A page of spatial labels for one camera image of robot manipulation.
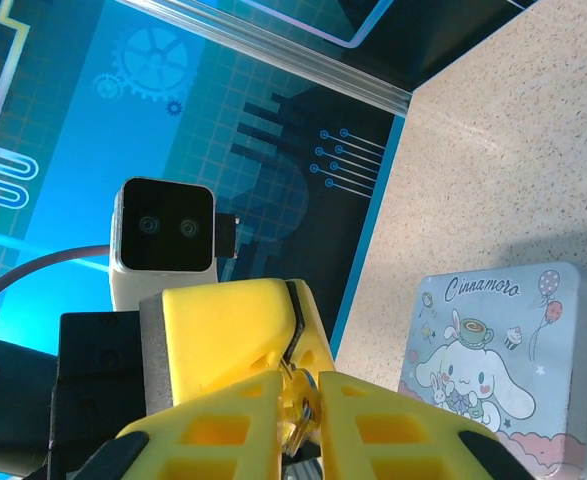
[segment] camera module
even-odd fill
[[[196,220],[193,220],[192,218],[186,218],[182,220],[182,223],[180,224],[180,232],[182,232],[182,235],[184,235],[186,238],[193,238],[197,236],[199,231],[200,225]]]
[[[155,217],[149,217],[149,216],[142,217],[140,219],[139,227],[143,233],[151,235],[151,234],[157,232],[158,229],[160,228],[160,221]]]

